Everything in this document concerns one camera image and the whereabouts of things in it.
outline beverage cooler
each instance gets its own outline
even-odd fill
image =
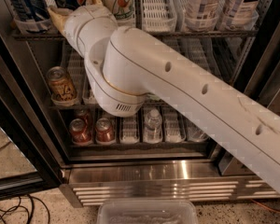
[[[130,18],[119,16],[119,25],[127,22],[153,35],[168,52],[203,68],[200,76],[210,72],[280,116],[280,0],[258,0],[245,25],[245,18],[234,17],[239,20],[234,24],[224,15],[226,0],[214,0],[210,7],[203,0],[131,1]],[[45,2],[56,7],[55,0]],[[189,16],[197,7],[196,17]],[[213,13],[199,18],[202,7]],[[0,126],[36,171],[0,179],[0,199],[56,187],[74,207],[132,197],[192,202],[280,197],[212,134],[153,91],[135,115],[120,118],[104,111],[84,59],[49,16],[49,25],[46,21],[33,31],[17,9],[12,0],[0,0]],[[56,98],[54,78],[49,79],[53,67],[70,76],[74,100],[64,104]],[[73,120],[81,114],[87,133],[79,139]],[[158,132],[150,133],[147,120],[156,117]]]

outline white robotic arm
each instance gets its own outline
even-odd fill
[[[65,34],[108,113],[130,116],[154,93],[280,193],[280,117],[104,7],[73,12]]]

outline refrigerator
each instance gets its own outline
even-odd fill
[[[177,20],[175,29],[149,30],[143,1],[134,0],[131,26],[146,29],[280,116],[280,0],[260,0],[250,30],[223,32],[178,30],[183,8],[176,0],[166,0],[169,19]],[[65,38],[54,28],[23,34],[15,29],[14,16],[10,1],[0,0],[0,127],[35,171],[1,178],[0,200],[52,188],[59,188],[74,207],[117,198],[198,202],[280,197],[211,137],[204,133],[193,139],[192,123],[153,93],[132,118],[104,112],[91,93],[83,59]],[[52,102],[46,73],[53,66],[71,71],[76,104]],[[164,118],[156,144],[144,142],[143,136],[144,114],[151,107]],[[93,123],[101,117],[112,120],[114,144],[102,146],[95,139],[83,147],[73,143],[69,124],[81,108],[90,110]],[[168,112],[176,117],[178,135],[173,126],[165,126]],[[133,127],[124,129],[129,122]]]

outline floor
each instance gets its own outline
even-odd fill
[[[0,129],[0,147],[8,141],[8,137]],[[13,144],[9,144],[0,150],[0,178],[29,173],[34,169]],[[10,208],[19,205],[19,198],[1,201],[0,209],[2,211],[0,211],[0,216],[3,216],[3,220],[0,220],[0,223],[94,224],[97,221],[99,206],[73,208],[59,189],[32,193],[31,197],[34,201],[34,211],[31,199],[27,196],[21,197],[21,206],[17,209]],[[280,210],[280,199],[261,202],[271,208]],[[194,206],[198,223],[201,224],[280,224],[280,214],[269,211],[252,201],[194,203]],[[30,222],[27,222],[26,209],[31,215]]]

